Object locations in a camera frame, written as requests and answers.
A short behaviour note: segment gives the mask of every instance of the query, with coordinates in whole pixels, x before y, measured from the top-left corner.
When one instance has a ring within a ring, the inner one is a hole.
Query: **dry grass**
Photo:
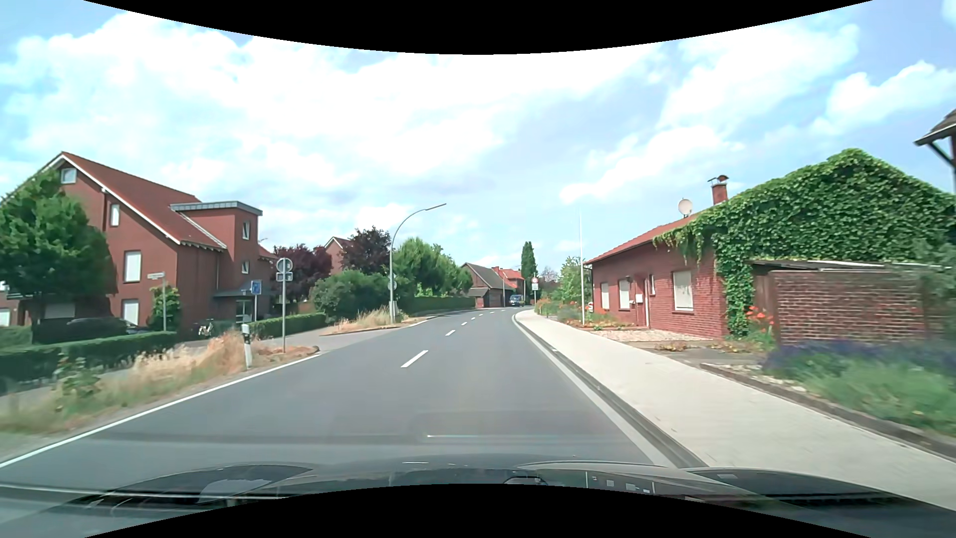
[[[253,343],[252,367],[262,368],[304,358],[315,347],[282,349]],[[0,410],[0,432],[48,434],[71,430],[104,414],[141,406],[190,387],[221,380],[225,382],[246,370],[242,336],[227,333],[209,341],[206,348],[182,348],[141,356],[128,370],[103,375],[98,392],[86,398],[66,396],[62,385],[25,394],[11,394]]]

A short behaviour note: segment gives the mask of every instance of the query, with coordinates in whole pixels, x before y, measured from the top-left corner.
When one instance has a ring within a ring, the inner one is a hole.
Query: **asphalt road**
[[[0,482],[102,490],[247,461],[450,453],[660,464],[518,328],[517,311],[365,333],[315,358],[0,463]]]

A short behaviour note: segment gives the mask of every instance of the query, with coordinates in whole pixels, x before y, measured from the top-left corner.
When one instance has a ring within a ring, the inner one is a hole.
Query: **white cloud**
[[[840,135],[881,123],[898,112],[932,108],[956,100],[956,71],[937,69],[924,61],[902,69],[874,86],[866,73],[854,73],[834,84],[826,112],[812,130]]]

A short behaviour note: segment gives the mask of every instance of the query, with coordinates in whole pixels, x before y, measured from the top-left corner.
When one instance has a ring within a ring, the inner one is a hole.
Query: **ivy-covered wall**
[[[654,238],[700,259],[712,249],[727,294],[728,329],[744,335],[751,259],[910,261],[916,241],[956,230],[956,196],[860,149],[771,179]]]

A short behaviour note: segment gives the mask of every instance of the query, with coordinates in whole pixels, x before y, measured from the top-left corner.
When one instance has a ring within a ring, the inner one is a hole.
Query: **sign post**
[[[146,277],[150,280],[163,279],[163,332],[166,332],[166,272],[150,273]]]
[[[259,321],[259,296],[262,295],[262,281],[253,280],[250,286],[252,288],[252,320]]]
[[[276,262],[275,268],[279,270],[275,274],[275,279],[282,282],[282,352],[286,352],[286,282],[293,281],[293,261],[288,258],[282,258]]]

